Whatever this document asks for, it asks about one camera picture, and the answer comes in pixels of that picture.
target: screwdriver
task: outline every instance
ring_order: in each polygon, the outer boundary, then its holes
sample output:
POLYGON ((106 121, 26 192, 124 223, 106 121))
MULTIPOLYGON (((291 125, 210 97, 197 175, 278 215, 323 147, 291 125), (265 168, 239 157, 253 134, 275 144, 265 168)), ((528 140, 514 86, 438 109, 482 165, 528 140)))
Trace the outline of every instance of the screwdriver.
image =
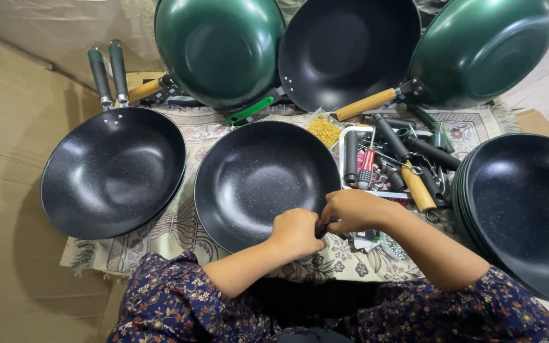
POLYGON ((374 146, 374 137, 376 136, 376 126, 374 132, 372 132, 372 139, 370 140, 370 146, 365 150, 363 156, 363 162, 361 168, 357 172, 357 188, 366 191, 370 187, 372 181, 372 165, 374 164, 374 155, 376 154, 376 147, 374 146))

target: wooden handle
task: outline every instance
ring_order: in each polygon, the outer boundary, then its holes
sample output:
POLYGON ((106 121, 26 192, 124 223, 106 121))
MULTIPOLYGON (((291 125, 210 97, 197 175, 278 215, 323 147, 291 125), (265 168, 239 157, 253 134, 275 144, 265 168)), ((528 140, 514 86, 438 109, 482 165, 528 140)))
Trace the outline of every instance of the wooden handle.
MULTIPOLYGON (((412 165, 409 160, 406 161, 406 164, 412 165)), ((406 167, 401 168, 401 176, 404 178, 404 181, 410 190, 410 194, 417 204, 418 210, 422 214, 437 209, 436 203, 431 199, 431 195, 429 194, 429 191, 427 191, 420 176, 412 174, 410 169, 406 167)))
POLYGON ((364 113, 367 110, 373 109, 376 106, 382 105, 387 101, 391 101, 397 98, 395 89, 383 90, 378 94, 374 94, 365 99, 354 102, 353 104, 346 105, 341 109, 336 110, 336 117, 338 120, 347 120, 351 117, 354 117, 358 114, 364 113))
POLYGON ((158 80, 152 80, 150 82, 142 84, 139 87, 131 89, 128 92, 128 102, 133 103, 134 101, 149 97, 150 95, 160 90, 162 90, 162 87, 158 83, 158 80))

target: hand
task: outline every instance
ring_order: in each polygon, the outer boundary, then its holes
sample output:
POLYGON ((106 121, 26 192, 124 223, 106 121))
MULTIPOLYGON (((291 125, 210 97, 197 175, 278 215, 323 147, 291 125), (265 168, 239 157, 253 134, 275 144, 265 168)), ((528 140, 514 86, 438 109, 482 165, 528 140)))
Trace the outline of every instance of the hand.
POLYGON ((334 234, 370 229, 386 231, 396 217, 407 213, 400 204, 359 189, 332 192, 326 195, 326 199, 328 204, 323 209, 322 220, 331 216, 340 219, 328 226, 328 231, 334 234))
POLYGON ((325 242, 315 238, 319 215, 305 209, 291 209, 274 218, 273 232, 267 242, 277 246, 289 262, 314 254, 325 248, 325 242))

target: floral dress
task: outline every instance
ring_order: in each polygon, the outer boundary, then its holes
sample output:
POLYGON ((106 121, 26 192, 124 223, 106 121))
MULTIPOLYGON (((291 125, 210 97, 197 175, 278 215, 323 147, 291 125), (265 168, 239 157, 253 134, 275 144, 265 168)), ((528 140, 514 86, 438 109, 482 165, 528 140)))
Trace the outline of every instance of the floral dress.
POLYGON ((285 283, 292 284, 261 279, 229 299, 193 253, 172 260, 147 254, 129 280, 109 342, 275 342, 310 327, 356 342, 549 342, 549 312, 496 267, 456 292, 440 292, 425 279, 295 290, 285 283), (319 289, 324 293, 311 305, 319 289), (302 313, 313 308, 318 313, 302 313))

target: person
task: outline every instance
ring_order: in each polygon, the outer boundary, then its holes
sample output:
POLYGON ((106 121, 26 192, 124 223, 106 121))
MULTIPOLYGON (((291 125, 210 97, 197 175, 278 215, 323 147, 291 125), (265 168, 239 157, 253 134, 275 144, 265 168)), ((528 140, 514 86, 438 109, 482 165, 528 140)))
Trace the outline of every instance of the person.
MULTIPOLYGON (((129 280, 109 342, 549 342, 549 312, 526 289, 398 203, 358 190, 326 199, 321 216, 289 210, 274 219, 269 239, 204 267, 191 252, 172 260, 147 254, 129 280), (371 306, 341 317, 302 322, 284 320, 295 311, 270 315, 263 301, 252 298, 251 285, 324 249, 314 236, 315 224, 330 216, 338 219, 328 226, 334 234, 385 232, 426 280, 360 283, 373 290, 364 299, 371 306)), ((284 306, 296 302, 289 294, 277 298, 287 288, 262 293, 276 299, 275 307, 284 306)), ((331 291, 320 302, 327 309, 353 295, 331 291)))

